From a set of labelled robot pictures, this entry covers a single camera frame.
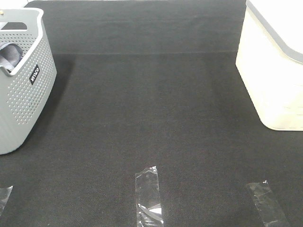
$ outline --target basket handle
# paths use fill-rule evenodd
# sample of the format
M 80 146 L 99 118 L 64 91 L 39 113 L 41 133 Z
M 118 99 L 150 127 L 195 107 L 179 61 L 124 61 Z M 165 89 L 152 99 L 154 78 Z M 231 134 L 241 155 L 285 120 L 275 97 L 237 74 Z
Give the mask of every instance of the basket handle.
M 0 22 L 22 22 L 27 26 L 29 33 L 38 36 L 39 31 L 42 31 L 43 13 L 43 10 L 37 8 L 3 9 L 0 10 Z

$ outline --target white plastic bin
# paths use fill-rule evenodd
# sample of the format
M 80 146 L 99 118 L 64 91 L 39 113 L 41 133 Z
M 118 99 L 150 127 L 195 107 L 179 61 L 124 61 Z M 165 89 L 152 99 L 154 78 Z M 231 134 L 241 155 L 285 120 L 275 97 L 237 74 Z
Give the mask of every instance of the white plastic bin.
M 53 87 L 56 68 L 42 22 L 43 10 L 4 9 L 0 22 L 23 22 L 27 29 L 0 30 L 1 42 L 23 49 L 9 73 L 0 67 L 0 154 L 16 150 L 38 119 Z
M 303 130 L 302 9 L 302 0 L 247 0 L 236 65 L 274 130 Z

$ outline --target gray bin lid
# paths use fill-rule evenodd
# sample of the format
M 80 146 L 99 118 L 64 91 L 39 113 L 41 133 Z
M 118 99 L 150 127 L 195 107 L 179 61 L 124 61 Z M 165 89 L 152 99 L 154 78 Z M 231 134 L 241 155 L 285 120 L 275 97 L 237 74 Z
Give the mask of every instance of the gray bin lid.
M 303 0 L 247 0 L 246 5 L 281 50 L 303 63 Z

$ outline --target clear tape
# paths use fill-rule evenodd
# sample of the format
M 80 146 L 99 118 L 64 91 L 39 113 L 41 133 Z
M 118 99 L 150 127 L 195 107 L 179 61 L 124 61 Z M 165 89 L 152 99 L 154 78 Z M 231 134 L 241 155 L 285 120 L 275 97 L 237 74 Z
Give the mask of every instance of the clear tape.
M 9 188 L 0 188 L 0 217 L 5 208 L 6 203 L 9 200 L 9 196 L 10 196 L 12 189 L 13 189 L 13 186 L 11 186 Z
M 267 181 L 246 185 L 265 227 L 290 227 Z
M 163 227 L 157 167 L 136 174 L 137 227 Z

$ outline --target gray plastic basket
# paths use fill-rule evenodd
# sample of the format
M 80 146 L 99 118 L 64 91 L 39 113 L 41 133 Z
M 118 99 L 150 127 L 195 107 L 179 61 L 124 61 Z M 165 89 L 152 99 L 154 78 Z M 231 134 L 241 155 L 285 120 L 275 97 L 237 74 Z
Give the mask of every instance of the gray plastic basket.
M 23 59 L 9 73 L 0 67 L 0 154 L 16 150 L 38 119 L 57 74 L 42 21 L 43 10 L 5 9 L 0 22 L 22 22 L 25 30 L 0 30 L 1 42 L 23 50 Z

